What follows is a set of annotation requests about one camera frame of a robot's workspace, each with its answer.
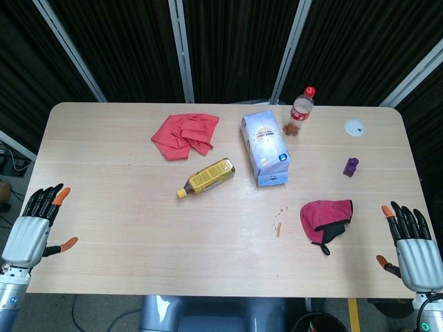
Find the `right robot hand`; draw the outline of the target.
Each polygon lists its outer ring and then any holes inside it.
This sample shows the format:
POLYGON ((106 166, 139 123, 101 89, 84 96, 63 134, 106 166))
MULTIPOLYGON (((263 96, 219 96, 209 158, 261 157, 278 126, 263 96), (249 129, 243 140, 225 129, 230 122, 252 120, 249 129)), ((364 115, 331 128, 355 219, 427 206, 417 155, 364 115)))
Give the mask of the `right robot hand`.
POLYGON ((416 293, 441 291, 442 258, 424 215, 394 201, 390 207, 383 205, 381 209, 388 222, 399 265, 377 255, 379 265, 416 293))

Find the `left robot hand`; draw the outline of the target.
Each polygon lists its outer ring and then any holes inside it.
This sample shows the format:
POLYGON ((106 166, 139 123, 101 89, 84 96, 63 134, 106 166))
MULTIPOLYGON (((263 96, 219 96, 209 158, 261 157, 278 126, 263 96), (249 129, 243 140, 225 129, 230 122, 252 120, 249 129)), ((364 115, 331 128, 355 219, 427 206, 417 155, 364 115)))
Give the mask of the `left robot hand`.
POLYGON ((77 237, 72 237, 60 245, 47 245, 55 218, 70 192, 70 187, 60 183, 39 189, 30 196, 22 215, 13 224, 3 249, 1 258, 6 264, 31 269, 41 258, 66 252, 78 242, 77 237))

